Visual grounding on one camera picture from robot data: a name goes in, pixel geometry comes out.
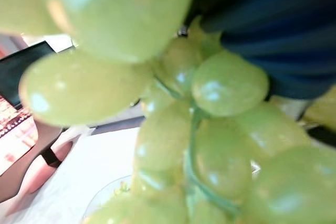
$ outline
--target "table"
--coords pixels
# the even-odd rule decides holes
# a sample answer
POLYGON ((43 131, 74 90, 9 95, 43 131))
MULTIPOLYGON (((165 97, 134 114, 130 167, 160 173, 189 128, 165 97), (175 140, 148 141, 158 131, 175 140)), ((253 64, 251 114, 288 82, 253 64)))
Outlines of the table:
POLYGON ((83 135, 25 210, 2 224, 78 224, 94 195, 132 173, 139 128, 83 135))

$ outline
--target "dark blue fabric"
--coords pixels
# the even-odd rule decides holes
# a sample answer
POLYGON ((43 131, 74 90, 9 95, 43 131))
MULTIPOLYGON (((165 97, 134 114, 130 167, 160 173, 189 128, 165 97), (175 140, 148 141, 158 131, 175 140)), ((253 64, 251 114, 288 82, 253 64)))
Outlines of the dark blue fabric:
POLYGON ((336 82, 336 0, 194 0, 195 14, 268 72, 271 94, 314 99, 336 82))

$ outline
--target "glass bowl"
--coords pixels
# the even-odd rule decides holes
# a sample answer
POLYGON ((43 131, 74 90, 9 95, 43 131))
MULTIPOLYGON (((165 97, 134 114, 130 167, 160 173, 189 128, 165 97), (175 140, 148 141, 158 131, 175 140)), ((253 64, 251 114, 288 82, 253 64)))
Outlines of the glass bowl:
POLYGON ((85 219, 87 217, 91 216, 95 211, 101 208, 101 206, 105 205, 105 203, 109 201, 109 199, 114 195, 116 190, 121 188, 122 184, 125 183, 127 188, 130 188, 131 179, 132 179, 131 175, 122 177, 109 183, 107 186, 102 188, 90 201, 87 209, 85 210, 81 223, 85 223, 85 219))

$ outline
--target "grape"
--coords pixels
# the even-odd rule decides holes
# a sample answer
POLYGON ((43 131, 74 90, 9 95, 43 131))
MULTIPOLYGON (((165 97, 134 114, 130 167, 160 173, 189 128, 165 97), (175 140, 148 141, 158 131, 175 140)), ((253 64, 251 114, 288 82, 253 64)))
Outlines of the grape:
POLYGON ((190 0, 46 0, 46 3, 64 32, 73 35, 92 56, 135 63, 164 49, 182 24, 190 0))
POLYGON ((260 165, 284 150, 310 144, 305 131, 270 103, 262 102, 234 120, 248 135, 246 145, 260 165))
POLYGON ((158 191, 182 183, 183 180, 182 167, 160 172, 135 169, 132 175, 131 191, 139 196, 152 196, 158 191))
POLYGON ((207 200, 201 200, 195 205, 190 224, 227 224, 225 213, 207 200))
POLYGON ((196 71, 192 94, 197 105, 214 116, 230 116, 252 109, 268 91, 265 73, 239 56, 221 52, 196 71))
POLYGON ((175 38, 160 55, 160 62, 166 84, 179 93, 190 94, 194 73, 202 63, 198 48, 186 38, 175 38))
POLYGON ((167 107, 173 101, 174 99, 164 92, 157 82, 153 81, 145 94, 141 96, 141 108, 145 116, 149 116, 154 111, 167 107))
POLYGON ((336 152, 299 146, 272 158, 251 187, 245 213, 255 223, 336 223, 336 152))
POLYGON ((304 119, 313 123, 320 123, 336 131, 336 86, 328 93, 316 100, 308 108, 304 119))
POLYGON ((186 221, 183 192, 171 188, 148 199, 114 197, 85 224, 186 224, 186 221))
POLYGON ((176 101, 163 110, 155 111, 138 133, 135 166, 152 171, 181 166, 190 127, 188 103, 184 101, 176 101))
POLYGON ((91 124, 127 108, 151 78, 146 65, 107 64, 76 50, 31 65, 19 94, 41 121, 61 126, 91 124))
POLYGON ((57 34, 42 0, 0 0, 0 31, 32 35, 57 34))
POLYGON ((251 182, 244 137, 229 119, 205 120, 197 131, 194 171, 205 185, 224 198, 242 199, 251 182))
POLYGON ((84 220, 83 224, 121 224, 134 209, 141 207, 143 200, 130 194, 112 197, 102 208, 84 220))
POLYGON ((219 43, 220 34, 206 34, 200 28, 200 21, 201 16, 198 16, 193 20, 188 30, 188 38, 200 48, 203 59, 207 59, 224 49, 219 43))

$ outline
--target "grape stem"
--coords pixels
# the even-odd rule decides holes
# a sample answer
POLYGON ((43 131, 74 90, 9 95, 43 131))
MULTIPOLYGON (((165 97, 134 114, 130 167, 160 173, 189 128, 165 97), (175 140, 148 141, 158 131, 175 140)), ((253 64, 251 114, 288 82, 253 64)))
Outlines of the grape stem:
POLYGON ((161 79, 154 75, 154 80, 156 81, 156 83, 158 84, 158 86, 167 94, 169 94, 171 97, 175 98, 175 99, 181 99, 182 96, 181 94, 179 94, 178 92, 176 92, 175 90, 172 90, 171 88, 169 88, 166 84, 164 84, 161 79))
POLYGON ((193 160, 195 153, 195 144, 196 144, 196 131, 201 123, 202 119, 205 118, 207 115, 200 109, 195 107, 194 114, 192 118, 192 126, 191 126, 191 135, 190 135, 190 145, 186 155, 186 170, 187 170, 187 177, 190 181, 195 184, 208 198, 208 200, 212 201, 218 207, 228 211, 233 217, 239 215, 240 209, 237 205, 233 204, 230 200, 225 199, 216 195, 210 188, 204 185, 196 176, 193 167, 193 160))

